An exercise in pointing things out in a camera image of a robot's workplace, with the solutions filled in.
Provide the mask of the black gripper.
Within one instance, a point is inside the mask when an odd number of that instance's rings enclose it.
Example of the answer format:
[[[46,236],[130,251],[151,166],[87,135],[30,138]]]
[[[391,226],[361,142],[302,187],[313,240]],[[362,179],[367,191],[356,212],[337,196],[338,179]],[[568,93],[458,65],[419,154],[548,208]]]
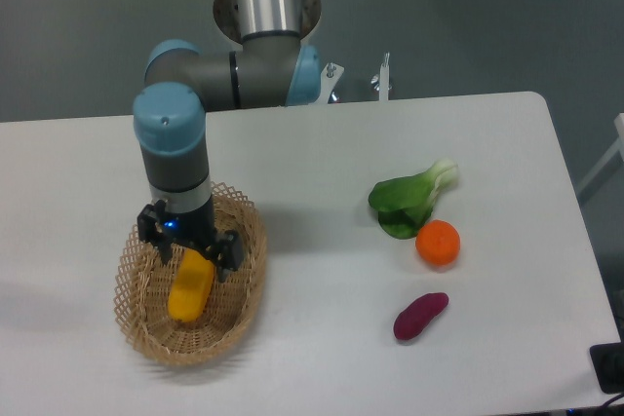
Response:
[[[136,218],[138,238],[158,250],[162,263],[171,260],[172,245],[199,252],[211,261],[217,280],[224,283],[244,261],[244,243],[235,230],[217,232],[214,198],[201,207],[184,213],[167,211],[166,202],[146,205]]]

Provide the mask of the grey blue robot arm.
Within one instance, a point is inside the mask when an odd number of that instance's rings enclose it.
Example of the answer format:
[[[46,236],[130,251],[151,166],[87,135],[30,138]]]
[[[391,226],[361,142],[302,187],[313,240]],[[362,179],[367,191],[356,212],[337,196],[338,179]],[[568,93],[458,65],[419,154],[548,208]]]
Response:
[[[321,92],[315,48],[301,42],[301,0],[236,0],[240,51],[206,56],[168,40],[145,66],[133,104],[134,130],[151,193],[138,215],[139,238],[163,262],[184,246],[225,280],[245,255],[240,235],[219,232],[206,143],[214,111],[309,104]]]

